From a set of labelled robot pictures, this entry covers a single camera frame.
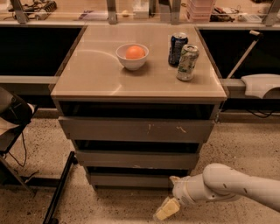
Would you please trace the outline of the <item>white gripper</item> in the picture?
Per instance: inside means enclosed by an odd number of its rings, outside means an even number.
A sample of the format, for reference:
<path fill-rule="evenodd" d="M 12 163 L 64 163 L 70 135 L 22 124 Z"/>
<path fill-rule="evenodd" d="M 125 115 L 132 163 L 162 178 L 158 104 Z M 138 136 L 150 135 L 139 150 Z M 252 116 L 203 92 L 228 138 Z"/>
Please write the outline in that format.
<path fill-rule="evenodd" d="M 167 197 L 162 205 L 154 213 L 153 218 L 157 221 L 163 221 L 179 211 L 181 206 L 188 206 L 195 203 L 187 190 L 187 183 L 190 176 L 183 178 L 170 176 L 173 183 L 172 195 L 174 198 Z"/>

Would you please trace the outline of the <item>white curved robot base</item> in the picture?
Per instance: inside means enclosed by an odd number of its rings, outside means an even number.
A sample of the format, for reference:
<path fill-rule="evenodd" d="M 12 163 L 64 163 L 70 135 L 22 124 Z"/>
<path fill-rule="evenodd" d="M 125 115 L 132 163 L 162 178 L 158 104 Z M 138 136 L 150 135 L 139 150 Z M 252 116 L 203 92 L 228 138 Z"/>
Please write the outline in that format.
<path fill-rule="evenodd" d="M 262 99 L 270 90 L 280 88 L 280 75 L 259 73 L 243 76 L 241 81 L 245 84 L 245 95 Z"/>

